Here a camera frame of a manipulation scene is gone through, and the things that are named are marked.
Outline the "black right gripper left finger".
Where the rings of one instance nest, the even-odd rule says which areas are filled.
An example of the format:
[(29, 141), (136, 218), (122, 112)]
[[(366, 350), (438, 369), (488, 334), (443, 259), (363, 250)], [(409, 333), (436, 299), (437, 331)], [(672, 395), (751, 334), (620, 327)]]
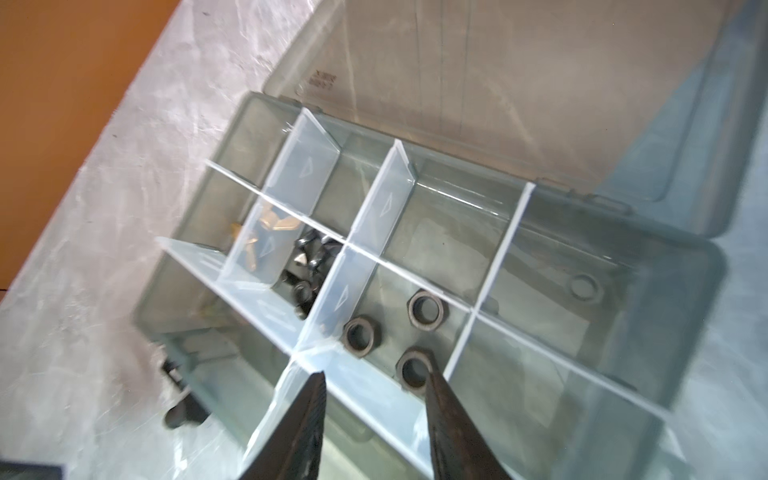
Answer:
[(312, 373), (241, 479), (317, 479), (326, 417), (325, 374)]

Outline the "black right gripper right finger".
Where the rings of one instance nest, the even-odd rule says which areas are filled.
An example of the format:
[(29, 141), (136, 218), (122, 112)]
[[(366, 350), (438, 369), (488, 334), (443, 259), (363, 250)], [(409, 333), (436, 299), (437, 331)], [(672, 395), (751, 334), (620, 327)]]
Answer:
[(431, 353), (425, 405), (434, 479), (512, 479), (454, 394)]

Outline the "brass wing nut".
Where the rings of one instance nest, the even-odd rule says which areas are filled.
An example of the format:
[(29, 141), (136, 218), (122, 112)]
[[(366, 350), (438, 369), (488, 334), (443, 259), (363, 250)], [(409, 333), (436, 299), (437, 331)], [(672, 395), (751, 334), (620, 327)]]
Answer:
[(245, 260), (244, 266), (248, 272), (255, 272), (258, 267), (257, 246), (261, 236), (271, 232), (287, 232), (297, 230), (301, 222), (279, 210), (276, 213), (271, 203), (266, 203), (254, 227), (250, 229), (247, 241), (243, 247)]

